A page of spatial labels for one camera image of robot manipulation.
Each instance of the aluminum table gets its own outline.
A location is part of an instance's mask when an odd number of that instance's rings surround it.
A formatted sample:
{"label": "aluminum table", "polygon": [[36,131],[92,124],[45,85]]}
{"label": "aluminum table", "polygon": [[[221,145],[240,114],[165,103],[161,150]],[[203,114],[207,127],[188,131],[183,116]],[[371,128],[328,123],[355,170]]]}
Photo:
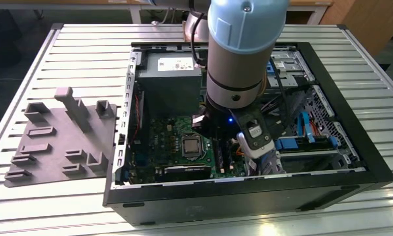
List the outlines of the aluminum table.
{"label": "aluminum table", "polygon": [[[64,25],[45,39],[0,123],[0,233],[80,235],[392,235],[393,183],[355,195],[324,210],[193,223],[132,227],[104,208],[105,179],[19,188],[3,185],[27,118],[29,102],[63,107],[55,88],[72,86],[85,105],[123,104],[131,42],[184,41],[181,25]],[[312,43],[329,74],[393,170],[393,81],[349,30],[287,25],[279,41]]]}

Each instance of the robotic arm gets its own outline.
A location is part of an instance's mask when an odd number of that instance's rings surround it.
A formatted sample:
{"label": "robotic arm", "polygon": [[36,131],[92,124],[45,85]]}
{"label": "robotic arm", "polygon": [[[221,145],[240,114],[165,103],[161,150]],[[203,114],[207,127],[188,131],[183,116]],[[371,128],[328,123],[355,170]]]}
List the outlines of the robotic arm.
{"label": "robotic arm", "polygon": [[[267,79],[267,64],[285,24],[289,0],[140,0],[208,13],[207,112],[193,128],[205,136],[236,135],[245,155],[275,148],[260,109],[253,105]],[[224,124],[233,117],[240,131]]]}

